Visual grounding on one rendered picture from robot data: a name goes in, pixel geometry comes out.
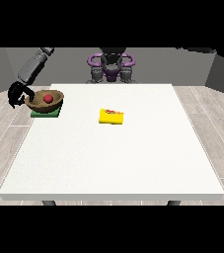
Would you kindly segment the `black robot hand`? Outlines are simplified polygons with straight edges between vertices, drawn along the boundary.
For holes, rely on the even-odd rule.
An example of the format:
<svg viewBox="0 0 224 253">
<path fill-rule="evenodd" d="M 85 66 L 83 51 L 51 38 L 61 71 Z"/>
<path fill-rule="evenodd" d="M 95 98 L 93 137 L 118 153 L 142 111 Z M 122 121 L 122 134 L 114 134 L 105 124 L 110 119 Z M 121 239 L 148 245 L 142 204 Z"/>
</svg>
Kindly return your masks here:
<svg viewBox="0 0 224 253">
<path fill-rule="evenodd" d="M 31 102 L 35 98 L 35 92 L 27 85 L 19 81 L 14 82 L 8 90 L 9 105 L 12 108 L 23 105 L 25 103 L 25 95 L 29 96 Z"/>
</svg>

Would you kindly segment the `brown wooden bowl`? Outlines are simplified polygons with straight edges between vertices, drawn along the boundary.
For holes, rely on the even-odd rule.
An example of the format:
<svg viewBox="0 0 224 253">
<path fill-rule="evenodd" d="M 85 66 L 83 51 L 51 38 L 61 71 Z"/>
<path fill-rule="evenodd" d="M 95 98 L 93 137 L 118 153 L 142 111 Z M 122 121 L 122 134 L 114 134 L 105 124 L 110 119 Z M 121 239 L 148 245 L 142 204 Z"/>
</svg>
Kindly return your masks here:
<svg viewBox="0 0 224 253">
<path fill-rule="evenodd" d="M 52 96 L 52 102 L 44 100 L 45 95 Z M 58 90 L 40 90 L 35 92 L 35 97 L 30 101 L 30 97 L 25 99 L 25 104 L 37 113 L 47 114 L 57 110 L 63 103 L 64 94 Z"/>
</svg>

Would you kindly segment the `green square pad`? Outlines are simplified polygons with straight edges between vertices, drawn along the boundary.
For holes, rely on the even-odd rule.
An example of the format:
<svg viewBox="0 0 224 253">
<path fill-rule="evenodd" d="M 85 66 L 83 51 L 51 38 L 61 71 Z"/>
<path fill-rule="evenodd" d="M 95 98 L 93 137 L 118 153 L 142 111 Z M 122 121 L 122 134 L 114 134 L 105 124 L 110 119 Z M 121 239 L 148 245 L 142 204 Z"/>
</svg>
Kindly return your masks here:
<svg viewBox="0 0 224 253">
<path fill-rule="evenodd" d="M 38 113 L 35 111 L 31 111 L 31 118 L 58 118 L 60 110 L 61 110 L 61 106 L 50 113 Z"/>
</svg>

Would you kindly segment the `yellow cup with melon print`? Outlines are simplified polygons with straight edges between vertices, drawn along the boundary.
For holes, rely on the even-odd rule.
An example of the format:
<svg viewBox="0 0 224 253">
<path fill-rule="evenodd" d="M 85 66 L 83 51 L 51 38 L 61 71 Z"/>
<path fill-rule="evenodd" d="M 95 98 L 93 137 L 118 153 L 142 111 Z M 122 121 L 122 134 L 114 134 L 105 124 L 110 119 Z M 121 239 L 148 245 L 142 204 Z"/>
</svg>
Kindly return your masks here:
<svg viewBox="0 0 224 253">
<path fill-rule="evenodd" d="M 123 113 L 108 109 L 100 109 L 100 124 L 112 124 L 122 125 L 123 124 Z"/>
</svg>

